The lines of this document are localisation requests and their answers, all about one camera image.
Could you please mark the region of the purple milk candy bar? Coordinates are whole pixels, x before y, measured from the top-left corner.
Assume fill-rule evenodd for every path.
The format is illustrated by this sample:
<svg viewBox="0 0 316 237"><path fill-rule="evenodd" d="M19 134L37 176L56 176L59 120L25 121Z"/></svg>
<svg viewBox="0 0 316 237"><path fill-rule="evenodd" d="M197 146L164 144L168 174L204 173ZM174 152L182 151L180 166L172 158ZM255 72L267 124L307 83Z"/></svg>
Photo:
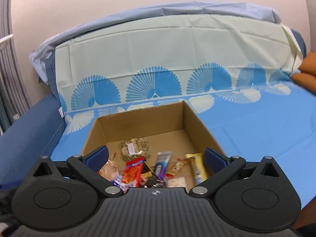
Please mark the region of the purple milk candy bar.
<svg viewBox="0 0 316 237"><path fill-rule="evenodd" d="M127 183L123 183L123 176L119 175L114 181L113 184L119 187L124 193L127 192L129 185Z"/></svg>

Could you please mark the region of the grey curtain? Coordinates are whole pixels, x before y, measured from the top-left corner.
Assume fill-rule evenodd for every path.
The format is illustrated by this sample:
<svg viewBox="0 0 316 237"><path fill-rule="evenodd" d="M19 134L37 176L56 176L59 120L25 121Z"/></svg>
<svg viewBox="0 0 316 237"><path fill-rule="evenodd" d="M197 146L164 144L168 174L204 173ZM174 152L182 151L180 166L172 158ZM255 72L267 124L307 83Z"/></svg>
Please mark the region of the grey curtain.
<svg viewBox="0 0 316 237"><path fill-rule="evenodd" d="M11 0L1 0L1 132L31 108L13 40Z"/></svg>

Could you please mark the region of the silver foil stick packet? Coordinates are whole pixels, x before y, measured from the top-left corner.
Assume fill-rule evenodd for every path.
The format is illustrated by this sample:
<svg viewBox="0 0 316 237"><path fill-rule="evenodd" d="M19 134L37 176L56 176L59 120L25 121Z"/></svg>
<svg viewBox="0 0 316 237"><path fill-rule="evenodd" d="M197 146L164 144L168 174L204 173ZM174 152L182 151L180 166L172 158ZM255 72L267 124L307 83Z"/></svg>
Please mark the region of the silver foil stick packet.
<svg viewBox="0 0 316 237"><path fill-rule="evenodd" d="M159 180L163 181L165 179L166 170L171 157L172 151L164 151L157 154L154 173Z"/></svg>

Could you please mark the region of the clear bag of peanuts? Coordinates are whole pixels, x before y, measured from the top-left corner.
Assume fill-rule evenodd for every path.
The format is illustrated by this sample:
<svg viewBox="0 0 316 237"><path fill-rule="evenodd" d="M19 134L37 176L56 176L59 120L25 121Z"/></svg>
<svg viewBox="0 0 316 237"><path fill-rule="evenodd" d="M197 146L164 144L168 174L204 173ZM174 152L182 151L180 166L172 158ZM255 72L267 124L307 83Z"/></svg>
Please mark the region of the clear bag of peanuts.
<svg viewBox="0 0 316 237"><path fill-rule="evenodd" d="M107 163L99 170L98 174L108 181L113 182L119 176L117 163L113 160L108 160Z"/></svg>

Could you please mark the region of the orange cushion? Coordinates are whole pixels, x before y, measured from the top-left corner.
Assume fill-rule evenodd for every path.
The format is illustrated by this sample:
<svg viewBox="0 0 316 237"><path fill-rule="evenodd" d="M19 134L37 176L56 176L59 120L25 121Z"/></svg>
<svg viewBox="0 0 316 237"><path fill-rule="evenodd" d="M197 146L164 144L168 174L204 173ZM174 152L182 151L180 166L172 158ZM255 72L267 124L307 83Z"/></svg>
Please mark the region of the orange cushion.
<svg viewBox="0 0 316 237"><path fill-rule="evenodd" d="M309 91L312 94L316 94L316 53L312 51L303 59L299 73L291 75L291 80Z"/></svg>

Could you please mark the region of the grey-blue sheet on backrest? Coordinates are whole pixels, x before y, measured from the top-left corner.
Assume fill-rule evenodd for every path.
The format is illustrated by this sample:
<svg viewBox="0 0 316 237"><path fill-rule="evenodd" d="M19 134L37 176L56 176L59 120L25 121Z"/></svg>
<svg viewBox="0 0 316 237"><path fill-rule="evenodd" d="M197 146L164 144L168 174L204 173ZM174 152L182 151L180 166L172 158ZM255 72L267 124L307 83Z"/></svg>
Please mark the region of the grey-blue sheet on backrest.
<svg viewBox="0 0 316 237"><path fill-rule="evenodd" d="M38 48L29 54L29 60L38 76L45 84L47 84L48 77L45 69L46 59L50 57L58 45L91 31L97 31L98 29L146 18L181 14L216 14L236 16L263 20L265 22L277 24L282 21L277 10L251 3L192 1L158 4L112 14L92 22L78 25L74 28L70 28L46 39Z"/></svg>

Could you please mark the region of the yellow snack bar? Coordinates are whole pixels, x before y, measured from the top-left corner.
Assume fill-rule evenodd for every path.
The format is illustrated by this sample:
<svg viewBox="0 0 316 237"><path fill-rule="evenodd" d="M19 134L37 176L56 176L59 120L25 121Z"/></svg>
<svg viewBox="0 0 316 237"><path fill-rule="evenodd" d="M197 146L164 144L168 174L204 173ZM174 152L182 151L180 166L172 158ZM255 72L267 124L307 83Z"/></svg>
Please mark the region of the yellow snack bar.
<svg viewBox="0 0 316 237"><path fill-rule="evenodd" d="M194 183L196 185L208 179L208 173L204 166L204 156L202 153L187 153L186 160L190 164Z"/></svg>

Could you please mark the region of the small red yellow candy bar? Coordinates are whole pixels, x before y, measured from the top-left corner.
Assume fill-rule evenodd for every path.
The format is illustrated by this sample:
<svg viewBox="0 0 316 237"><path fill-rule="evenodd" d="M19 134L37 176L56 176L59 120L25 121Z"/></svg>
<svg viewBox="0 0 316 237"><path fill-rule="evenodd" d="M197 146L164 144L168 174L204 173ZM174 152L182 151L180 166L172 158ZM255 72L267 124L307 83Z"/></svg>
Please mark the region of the small red yellow candy bar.
<svg viewBox="0 0 316 237"><path fill-rule="evenodd" d="M171 167L171 169L167 171L166 177L167 178L175 177L186 164L187 164L186 159L178 158L176 163Z"/></svg>

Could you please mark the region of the red spicy strip packet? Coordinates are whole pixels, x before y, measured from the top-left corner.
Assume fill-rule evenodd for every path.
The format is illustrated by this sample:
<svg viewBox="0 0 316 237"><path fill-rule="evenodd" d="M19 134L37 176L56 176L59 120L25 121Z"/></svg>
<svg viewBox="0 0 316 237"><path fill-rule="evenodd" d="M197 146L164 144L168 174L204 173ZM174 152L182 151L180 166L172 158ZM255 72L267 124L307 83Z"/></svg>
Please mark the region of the red spicy strip packet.
<svg viewBox="0 0 316 237"><path fill-rule="evenodd" d="M122 176L122 186L124 188L139 187L144 161L145 157L138 157L126 163Z"/></svg>

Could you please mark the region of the brown cardboard box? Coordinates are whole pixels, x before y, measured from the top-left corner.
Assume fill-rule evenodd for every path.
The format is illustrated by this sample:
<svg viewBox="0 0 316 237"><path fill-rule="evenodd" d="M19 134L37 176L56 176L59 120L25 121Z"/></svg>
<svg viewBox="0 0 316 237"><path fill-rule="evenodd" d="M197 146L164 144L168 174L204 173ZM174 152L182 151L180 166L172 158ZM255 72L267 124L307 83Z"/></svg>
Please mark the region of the brown cardboard box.
<svg viewBox="0 0 316 237"><path fill-rule="evenodd" d="M206 124L182 101L99 117L92 124L81 154L85 156L106 146L123 174L126 162L119 145L137 137L148 141L151 154L146 161L151 167L155 167L157 154L164 151L172 152L169 167L178 158L185 159L188 153L205 153L208 147L224 153Z"/></svg>

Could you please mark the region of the white rice cracker pack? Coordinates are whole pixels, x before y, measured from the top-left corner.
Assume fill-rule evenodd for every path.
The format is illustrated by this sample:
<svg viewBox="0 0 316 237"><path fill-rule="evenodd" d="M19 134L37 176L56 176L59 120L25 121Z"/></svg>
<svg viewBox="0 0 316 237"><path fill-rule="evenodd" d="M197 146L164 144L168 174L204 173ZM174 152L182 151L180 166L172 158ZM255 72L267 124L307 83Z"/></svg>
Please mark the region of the white rice cracker pack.
<svg viewBox="0 0 316 237"><path fill-rule="evenodd" d="M185 177L170 178L167 180L167 186L168 188L178 188L178 187L187 188L186 179Z"/></svg>

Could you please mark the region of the blue fan-pattern sofa cover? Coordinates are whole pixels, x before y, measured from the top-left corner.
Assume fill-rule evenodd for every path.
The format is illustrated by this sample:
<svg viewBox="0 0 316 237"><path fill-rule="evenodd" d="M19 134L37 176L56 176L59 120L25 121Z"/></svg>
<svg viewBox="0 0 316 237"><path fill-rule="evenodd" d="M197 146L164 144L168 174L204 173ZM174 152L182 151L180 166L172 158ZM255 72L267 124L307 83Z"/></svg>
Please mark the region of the blue fan-pattern sofa cover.
<svg viewBox="0 0 316 237"><path fill-rule="evenodd" d="M52 158L81 152L99 117L186 101L228 155L273 156L307 205L315 197L315 96L290 79L304 58L298 39L282 24L192 14L71 38L50 59L66 121Z"/></svg>

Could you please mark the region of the black chocolate bar packet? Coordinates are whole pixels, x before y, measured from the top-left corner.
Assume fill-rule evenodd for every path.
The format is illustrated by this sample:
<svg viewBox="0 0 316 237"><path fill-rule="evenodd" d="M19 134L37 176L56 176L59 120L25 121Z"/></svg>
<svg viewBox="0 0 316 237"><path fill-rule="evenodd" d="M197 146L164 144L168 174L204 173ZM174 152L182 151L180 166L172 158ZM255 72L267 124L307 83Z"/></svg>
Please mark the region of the black chocolate bar packet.
<svg viewBox="0 0 316 237"><path fill-rule="evenodd" d="M165 182L159 180L147 161L144 161L139 186L141 188L162 188L165 186Z"/></svg>

